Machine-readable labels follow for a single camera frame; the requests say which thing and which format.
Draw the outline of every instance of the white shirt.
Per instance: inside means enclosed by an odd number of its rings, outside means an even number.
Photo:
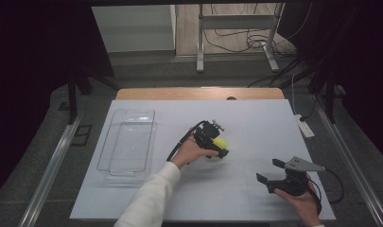
[[[166,162],[159,172],[151,174],[145,180],[114,227],[161,227],[165,207],[180,177],[181,172],[177,166]]]

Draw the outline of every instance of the white power strip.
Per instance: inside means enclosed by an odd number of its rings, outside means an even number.
[[[297,121],[298,127],[300,127],[300,131],[303,134],[305,138],[310,138],[314,137],[315,134],[314,132],[309,128],[308,124],[304,121],[300,121],[301,115],[300,114],[295,114],[295,121]]]

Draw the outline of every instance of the gray floor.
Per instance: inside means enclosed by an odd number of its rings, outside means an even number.
[[[273,75],[263,55],[208,56],[204,74],[195,72],[195,58],[115,54],[111,56],[111,59],[115,73],[115,78],[111,80],[123,87],[246,87],[256,79]],[[279,59],[278,62],[281,67],[285,67],[290,61],[291,59]],[[301,80],[294,86],[294,104],[297,114],[308,114],[314,104],[311,95],[306,91],[309,80],[310,78]],[[80,122],[81,126],[92,125],[90,137],[85,145],[72,145],[67,150],[61,170],[46,199],[36,226],[113,226],[114,224],[114,220],[80,221],[68,218],[94,152],[106,113],[115,96],[115,90],[112,88],[94,79],[90,79],[90,81],[94,90],[89,96],[84,116]],[[264,80],[254,86],[265,86],[268,82],[268,80]],[[291,89],[285,89],[284,93],[292,103]],[[0,227],[17,226],[20,222],[65,129],[69,115],[64,108],[67,100],[65,86],[52,94],[49,111],[39,132],[28,147],[22,161],[0,191]],[[383,157],[344,110],[339,99],[335,103],[335,117],[357,162],[383,202]],[[306,122],[316,134],[314,138],[305,140],[313,161],[335,170],[345,186],[344,200],[332,206],[338,220],[328,222],[326,226],[376,226],[319,115],[314,112]],[[77,136],[73,142],[81,144],[85,142],[84,137]],[[327,174],[322,174],[321,179],[329,199],[337,198],[339,195],[338,183]],[[252,223],[165,223],[164,226],[259,225]],[[270,226],[296,227],[298,223],[277,222],[271,223]]]

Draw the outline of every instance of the human arm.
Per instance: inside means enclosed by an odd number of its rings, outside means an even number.
[[[203,155],[218,156],[218,152],[202,149],[191,137],[187,139],[171,162],[146,179],[114,227],[160,227],[173,187],[181,177],[180,169]]]
[[[312,185],[312,182],[309,182],[309,187],[315,192],[315,188]],[[323,227],[317,213],[317,204],[314,198],[308,193],[305,192],[303,195],[298,197],[293,197],[287,192],[282,191],[278,188],[274,189],[274,193],[278,195],[283,200],[290,203],[294,210],[296,211],[298,217],[300,217],[304,226],[306,227]]]

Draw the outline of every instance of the clear plastic container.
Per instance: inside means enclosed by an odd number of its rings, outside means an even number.
[[[111,183],[138,185],[150,172],[156,131],[153,110],[116,110],[97,169]]]

